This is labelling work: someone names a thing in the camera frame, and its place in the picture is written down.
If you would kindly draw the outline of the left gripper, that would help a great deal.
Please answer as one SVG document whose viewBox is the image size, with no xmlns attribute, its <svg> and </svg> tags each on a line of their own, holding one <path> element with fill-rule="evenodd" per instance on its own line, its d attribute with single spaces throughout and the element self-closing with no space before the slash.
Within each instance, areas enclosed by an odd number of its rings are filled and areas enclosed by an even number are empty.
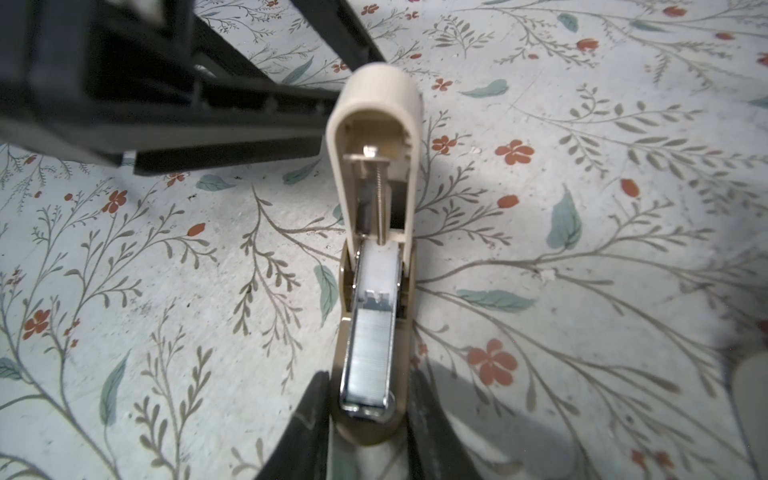
<svg viewBox="0 0 768 480">
<path fill-rule="evenodd" d="M 1 4 L 1 138 L 61 160 L 134 172 L 319 154 L 339 93 L 270 79 L 194 12 L 160 1 Z"/>
</svg>

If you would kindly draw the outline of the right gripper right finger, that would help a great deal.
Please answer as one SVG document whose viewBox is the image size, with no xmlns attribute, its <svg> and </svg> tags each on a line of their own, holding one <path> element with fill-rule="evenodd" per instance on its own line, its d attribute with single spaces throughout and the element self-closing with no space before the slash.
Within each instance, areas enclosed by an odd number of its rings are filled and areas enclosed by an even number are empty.
<svg viewBox="0 0 768 480">
<path fill-rule="evenodd" d="M 420 370 L 409 374 L 407 438 L 411 479 L 481 478 Z"/>
</svg>

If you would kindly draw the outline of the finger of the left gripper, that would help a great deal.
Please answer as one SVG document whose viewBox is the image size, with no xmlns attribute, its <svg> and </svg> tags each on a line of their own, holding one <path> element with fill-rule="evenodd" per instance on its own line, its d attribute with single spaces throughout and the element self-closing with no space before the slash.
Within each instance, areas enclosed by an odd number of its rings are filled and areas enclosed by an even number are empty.
<svg viewBox="0 0 768 480">
<path fill-rule="evenodd" d="M 291 3 L 350 70 L 386 62 L 347 1 L 292 0 Z"/>
</svg>

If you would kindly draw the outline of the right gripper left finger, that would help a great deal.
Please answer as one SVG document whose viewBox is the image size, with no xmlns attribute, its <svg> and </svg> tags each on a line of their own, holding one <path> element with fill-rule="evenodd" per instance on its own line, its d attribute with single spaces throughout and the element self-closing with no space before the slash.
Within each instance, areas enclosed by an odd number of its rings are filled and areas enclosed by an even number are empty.
<svg viewBox="0 0 768 480">
<path fill-rule="evenodd" d="M 327 477 L 329 385 L 327 371 L 315 373 L 256 480 L 324 480 Z"/>
</svg>

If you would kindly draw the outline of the staple strip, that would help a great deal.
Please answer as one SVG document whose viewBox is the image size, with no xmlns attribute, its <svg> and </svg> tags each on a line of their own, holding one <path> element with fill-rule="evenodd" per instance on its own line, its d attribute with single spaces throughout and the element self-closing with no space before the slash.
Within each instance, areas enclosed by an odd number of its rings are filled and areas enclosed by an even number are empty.
<svg viewBox="0 0 768 480">
<path fill-rule="evenodd" d="M 395 304 L 368 290 L 356 301 L 345 357 L 340 406 L 349 415 L 383 423 L 393 415 Z"/>
</svg>

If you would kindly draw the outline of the pink mini stapler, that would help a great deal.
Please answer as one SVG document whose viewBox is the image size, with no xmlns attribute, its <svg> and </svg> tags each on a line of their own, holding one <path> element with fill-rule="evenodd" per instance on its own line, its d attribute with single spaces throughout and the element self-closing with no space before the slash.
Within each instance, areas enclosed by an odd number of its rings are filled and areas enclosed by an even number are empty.
<svg viewBox="0 0 768 480">
<path fill-rule="evenodd" d="M 756 478 L 767 480 L 767 352 L 741 361 L 730 376 L 730 394 Z"/>
</svg>

